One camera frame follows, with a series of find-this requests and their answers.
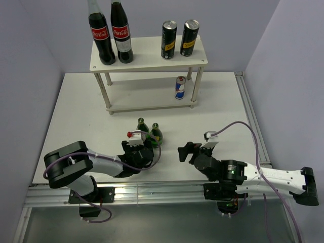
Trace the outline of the Red Bull can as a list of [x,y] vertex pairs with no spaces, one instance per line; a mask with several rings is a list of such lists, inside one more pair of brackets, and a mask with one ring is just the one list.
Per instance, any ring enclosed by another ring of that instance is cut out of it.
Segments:
[[178,76],[175,82],[175,98],[180,100],[184,98],[186,77]]

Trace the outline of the dark gold-band beverage can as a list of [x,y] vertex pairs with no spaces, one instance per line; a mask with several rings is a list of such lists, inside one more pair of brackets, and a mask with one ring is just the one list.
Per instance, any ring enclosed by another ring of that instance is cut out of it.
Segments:
[[193,53],[195,41],[199,31],[199,22],[194,19],[185,21],[182,41],[180,45],[180,54],[189,57]]

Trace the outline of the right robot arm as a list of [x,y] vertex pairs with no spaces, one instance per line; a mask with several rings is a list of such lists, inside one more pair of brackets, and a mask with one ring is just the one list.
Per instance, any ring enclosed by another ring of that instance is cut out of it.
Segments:
[[318,206],[318,195],[313,169],[303,167],[295,171],[258,168],[238,160],[217,160],[212,156],[215,144],[187,142],[178,148],[179,160],[189,163],[204,174],[203,185],[207,200],[228,200],[245,195],[280,193],[291,196],[297,204]]

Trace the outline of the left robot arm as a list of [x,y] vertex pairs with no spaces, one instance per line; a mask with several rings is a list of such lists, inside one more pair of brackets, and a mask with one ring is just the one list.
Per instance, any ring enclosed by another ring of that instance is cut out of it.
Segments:
[[85,201],[97,203],[104,198],[93,176],[87,172],[106,174],[113,178],[127,178],[152,165],[154,152],[151,141],[130,146],[121,142],[124,154],[96,155],[84,141],[77,141],[49,152],[44,156],[45,176],[52,189],[68,187]]

